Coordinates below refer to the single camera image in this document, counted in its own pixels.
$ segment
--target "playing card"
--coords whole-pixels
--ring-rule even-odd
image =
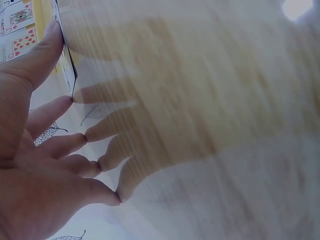
[[[21,2],[22,0],[0,0],[0,10],[5,9],[13,4]]]
[[[36,28],[22,29],[7,36],[5,41],[5,58],[10,61],[20,57],[38,43]]]
[[[6,45],[4,43],[0,44],[0,64],[6,62]]]
[[[60,18],[60,13],[59,13],[59,8],[58,8],[58,3],[56,0],[53,0],[53,12],[54,12],[54,19],[56,19],[61,27],[62,35],[63,35],[63,40],[64,40],[64,46],[60,58],[60,63],[62,66],[62,71],[64,74],[64,78],[66,81],[67,88],[69,90],[69,93],[72,95],[74,88],[75,88],[75,83],[76,79],[78,77],[78,73],[74,64],[74,61],[71,57],[70,50],[68,47],[68,43],[66,40],[66,34],[64,31],[64,27],[61,23],[61,18]]]
[[[5,35],[4,12],[0,11],[0,37]]]
[[[3,13],[5,34],[17,31],[35,22],[32,2],[22,1],[7,7]]]

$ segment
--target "hand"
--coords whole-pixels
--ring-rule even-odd
[[[46,32],[28,54],[0,65],[0,236],[8,240],[43,240],[88,204],[120,204],[112,190],[92,179],[101,172],[96,162],[68,156],[86,144],[85,136],[56,136],[34,145],[72,105],[63,96],[28,116],[32,92],[49,76],[63,48],[56,21]]]

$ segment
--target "printed leaf pattern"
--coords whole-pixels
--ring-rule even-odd
[[[86,234],[86,230],[84,230],[84,233],[82,236],[60,236],[52,240],[83,240],[83,237],[85,234]]]

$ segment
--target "wooden surface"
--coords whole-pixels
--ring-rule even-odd
[[[320,238],[318,9],[281,6],[59,1],[74,121],[133,239]]]

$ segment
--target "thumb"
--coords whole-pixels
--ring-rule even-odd
[[[32,86],[32,90],[39,87],[50,75],[56,66],[64,46],[60,25],[52,20],[42,41],[33,47],[27,54],[3,64],[2,67],[19,75]]]

